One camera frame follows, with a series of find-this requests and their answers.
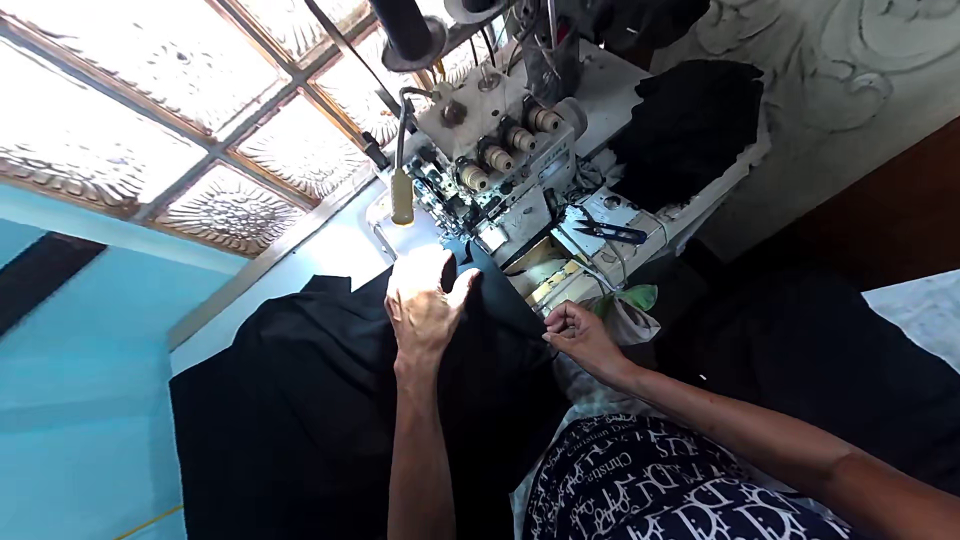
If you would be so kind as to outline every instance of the table surface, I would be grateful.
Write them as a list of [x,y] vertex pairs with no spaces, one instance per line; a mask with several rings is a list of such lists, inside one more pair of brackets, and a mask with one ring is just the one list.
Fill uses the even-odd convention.
[[[581,58],[585,62],[584,78],[576,97],[588,115],[588,128],[576,142],[576,153],[584,157],[602,149],[610,138],[630,122],[631,109],[641,101],[634,87],[640,79],[650,77],[650,74],[588,41],[581,41]],[[762,158],[769,144],[769,136],[763,130],[763,138],[748,147],[737,164],[675,214],[658,214],[656,219],[646,214],[638,216],[631,227],[650,231],[650,238],[646,244],[630,250],[631,253],[624,253],[627,273],[657,256],[657,252],[665,249],[671,239],[687,233],[685,230],[690,229],[691,225],[695,228],[702,224],[703,219],[698,221],[698,217],[706,218],[705,214],[712,211],[731,187],[746,176],[749,165]],[[374,181],[366,187],[237,300],[177,347],[170,354],[173,374],[225,349],[240,325],[260,304],[270,298],[300,291],[314,275],[349,276],[355,289],[387,269],[393,261],[384,253],[366,221],[367,207],[382,195],[384,189],[385,185],[380,181]],[[599,256],[595,259],[608,275],[619,276],[622,273],[619,262],[605,263]],[[548,311],[566,298],[580,300],[599,294],[596,281],[583,276],[580,270],[572,270],[560,283],[562,286],[542,291],[538,304],[541,312]]]

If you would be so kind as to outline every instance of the person's right arm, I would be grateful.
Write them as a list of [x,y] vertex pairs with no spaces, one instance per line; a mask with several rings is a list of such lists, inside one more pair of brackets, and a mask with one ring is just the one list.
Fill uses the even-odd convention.
[[543,338],[607,386],[699,431],[858,529],[898,540],[960,537],[960,499],[806,422],[633,364],[600,319],[572,302],[545,323]]

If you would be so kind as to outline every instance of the scissors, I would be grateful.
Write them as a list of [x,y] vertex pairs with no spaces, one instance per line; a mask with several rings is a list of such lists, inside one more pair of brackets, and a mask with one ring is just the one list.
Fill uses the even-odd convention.
[[640,245],[647,241],[647,233],[640,229],[631,229],[629,227],[620,227],[619,225],[610,225],[608,223],[599,223],[592,219],[578,219],[577,223],[586,225],[581,229],[574,229],[577,233],[588,234],[607,240],[616,240],[626,244]]

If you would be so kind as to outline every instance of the window frame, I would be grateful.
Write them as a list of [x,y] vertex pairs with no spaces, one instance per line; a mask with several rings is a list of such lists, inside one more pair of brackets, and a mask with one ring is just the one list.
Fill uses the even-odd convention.
[[[157,229],[174,236],[183,237],[190,241],[200,242],[241,257],[256,258],[275,250],[268,248],[256,255],[232,251],[222,245],[206,242],[202,238],[187,236],[164,228],[156,222],[156,219],[171,203],[176,201],[182,193],[193,186],[216,162],[223,162],[241,171],[261,187],[270,190],[293,206],[303,209],[308,215],[318,209],[320,210],[317,212],[318,214],[331,214],[331,210],[338,209],[349,200],[354,193],[374,180],[376,178],[375,174],[370,174],[369,177],[362,182],[348,182],[322,199],[314,198],[290,187],[277,175],[238,152],[237,149],[243,140],[255,132],[258,127],[265,124],[280,111],[283,105],[289,103],[297,95],[305,97],[335,128],[361,151],[366,145],[366,141],[363,139],[362,131],[333,99],[326,95],[321,89],[309,83],[315,73],[339,61],[344,56],[344,53],[336,43],[335,37],[325,35],[318,45],[308,52],[303,59],[296,61],[266,33],[253,16],[241,6],[239,1],[205,0],[205,2],[229,24],[234,26],[246,41],[277,70],[278,74],[285,74],[286,78],[289,79],[289,81],[284,82],[282,76],[278,78],[277,82],[269,86],[264,92],[265,96],[269,95],[270,97],[259,106],[257,106],[256,103],[248,105],[248,107],[255,107],[255,110],[250,112],[243,121],[231,126],[228,132],[221,134],[223,137],[219,140],[210,129],[165,109],[162,105],[149,99],[146,94],[139,91],[135,86],[128,85],[114,78],[105,69],[95,63],[86,61],[79,55],[57,44],[34,24],[21,21],[15,16],[0,10],[0,37],[4,37],[14,46],[25,49],[50,62],[67,75],[106,94],[127,108],[185,137],[205,151],[204,156],[200,160],[187,169],[178,179],[175,179],[169,184],[152,201],[131,207],[123,207],[121,209],[104,207],[94,202],[45,190],[36,184],[25,183],[23,182],[23,178],[18,177],[33,176],[35,174],[33,171],[26,169],[14,169],[13,174],[0,173],[0,182],[30,189],[45,196],[61,199],[74,205],[106,213],[113,217],[151,229]],[[353,43],[356,39],[379,25],[379,21],[370,9],[369,4],[365,2],[364,6],[366,6],[366,8],[361,12],[361,16],[357,17],[355,21],[350,21],[352,25],[346,32],[342,33],[342,36],[347,42]],[[314,228],[319,227],[322,223],[323,222],[316,223]]]

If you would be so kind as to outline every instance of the person's left hand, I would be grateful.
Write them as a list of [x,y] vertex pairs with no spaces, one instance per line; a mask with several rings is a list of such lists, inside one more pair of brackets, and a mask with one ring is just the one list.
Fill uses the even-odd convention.
[[457,278],[445,294],[441,275],[453,256],[439,245],[410,252],[394,264],[383,305],[396,335],[398,377],[412,375],[435,378],[440,359],[460,321],[470,285],[480,274],[473,268]]

